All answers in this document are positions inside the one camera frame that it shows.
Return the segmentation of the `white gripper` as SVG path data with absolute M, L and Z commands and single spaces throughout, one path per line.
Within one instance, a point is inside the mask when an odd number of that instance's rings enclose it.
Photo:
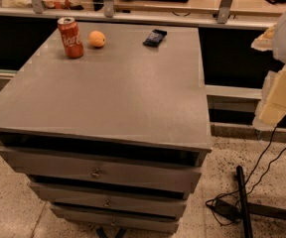
M 269 27 L 252 42 L 251 47 L 261 52 L 273 50 L 273 56 L 286 63 L 286 11 L 276 26 Z M 271 130 L 285 115 L 286 64 L 278 72 L 269 71 L 265 77 L 252 125 L 257 130 Z

